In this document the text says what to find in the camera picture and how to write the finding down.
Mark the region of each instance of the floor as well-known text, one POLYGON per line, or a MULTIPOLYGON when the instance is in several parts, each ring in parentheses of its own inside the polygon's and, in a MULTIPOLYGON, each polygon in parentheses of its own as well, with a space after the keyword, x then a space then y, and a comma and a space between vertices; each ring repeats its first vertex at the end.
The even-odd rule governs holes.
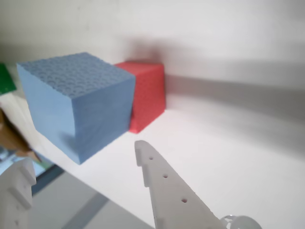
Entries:
POLYGON ((29 228, 152 229, 66 172, 33 197, 33 207, 29 212, 29 228), (95 209, 92 210, 94 203, 98 202, 96 197, 101 204, 95 204, 95 209))

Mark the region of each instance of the blue cube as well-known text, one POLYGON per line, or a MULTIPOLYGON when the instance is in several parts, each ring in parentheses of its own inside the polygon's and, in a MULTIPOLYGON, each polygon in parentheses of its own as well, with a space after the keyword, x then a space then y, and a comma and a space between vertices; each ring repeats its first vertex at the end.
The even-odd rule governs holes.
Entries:
POLYGON ((128 131, 134 75, 88 53, 17 69, 36 130, 76 163, 128 131))

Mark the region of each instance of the textured top surface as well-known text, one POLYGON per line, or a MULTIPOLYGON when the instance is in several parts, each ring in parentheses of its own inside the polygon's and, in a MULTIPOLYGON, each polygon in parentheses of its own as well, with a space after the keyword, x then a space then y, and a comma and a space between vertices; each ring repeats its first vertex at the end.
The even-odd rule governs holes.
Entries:
POLYGON ((70 98, 79 97, 134 77, 86 52, 23 62, 19 65, 70 98))

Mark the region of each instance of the foam block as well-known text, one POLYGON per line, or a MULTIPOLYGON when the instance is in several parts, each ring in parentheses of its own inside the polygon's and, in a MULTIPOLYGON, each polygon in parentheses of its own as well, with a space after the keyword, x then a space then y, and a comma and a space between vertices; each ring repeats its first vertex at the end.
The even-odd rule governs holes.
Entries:
POLYGON ((88 53, 17 68, 35 128, 76 163, 129 129, 134 75, 88 53))
POLYGON ((116 66, 136 76, 129 131, 139 133, 165 110, 164 66, 138 62, 116 66))

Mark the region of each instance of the red foam block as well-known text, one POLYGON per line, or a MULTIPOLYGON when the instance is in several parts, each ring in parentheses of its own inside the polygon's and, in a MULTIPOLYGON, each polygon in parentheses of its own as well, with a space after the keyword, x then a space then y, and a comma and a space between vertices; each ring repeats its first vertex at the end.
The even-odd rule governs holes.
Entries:
POLYGON ((139 62, 116 66, 136 77, 129 131, 139 133, 165 110, 164 66, 139 62))

